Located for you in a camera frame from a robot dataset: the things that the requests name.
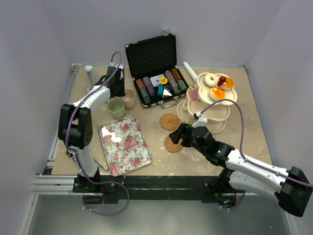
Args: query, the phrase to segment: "pink cup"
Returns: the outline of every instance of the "pink cup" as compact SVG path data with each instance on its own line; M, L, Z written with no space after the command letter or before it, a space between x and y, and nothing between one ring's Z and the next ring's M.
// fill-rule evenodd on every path
M136 106L136 92L132 89L125 89L125 96L121 97L126 109L133 109Z

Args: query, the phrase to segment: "red berry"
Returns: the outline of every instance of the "red berry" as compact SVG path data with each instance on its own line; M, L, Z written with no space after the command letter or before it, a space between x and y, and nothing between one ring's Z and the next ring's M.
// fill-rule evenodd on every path
M219 79L220 82L222 82L222 84L226 81L226 78L224 76L220 77Z

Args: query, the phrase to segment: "gray floor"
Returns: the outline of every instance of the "gray floor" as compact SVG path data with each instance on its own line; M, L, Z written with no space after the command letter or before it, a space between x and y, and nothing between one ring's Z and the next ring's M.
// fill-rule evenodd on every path
M102 205L113 212L118 205ZM198 201L131 201L117 216L82 210L81 196L40 196L29 235L289 235L275 202L248 195L235 210Z

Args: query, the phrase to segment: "green cup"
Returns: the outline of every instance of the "green cup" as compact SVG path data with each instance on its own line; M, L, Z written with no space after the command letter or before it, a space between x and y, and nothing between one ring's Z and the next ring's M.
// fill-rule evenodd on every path
M123 118L126 114L124 103L120 99L113 99L109 101L108 110L114 119Z

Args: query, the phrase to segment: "yellow button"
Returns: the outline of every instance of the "yellow button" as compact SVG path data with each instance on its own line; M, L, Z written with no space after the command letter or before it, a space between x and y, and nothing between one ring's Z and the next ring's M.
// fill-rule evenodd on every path
M162 77L162 78L160 79L160 83L163 84L163 85L165 85L165 84L167 83L167 78L166 78L166 77Z

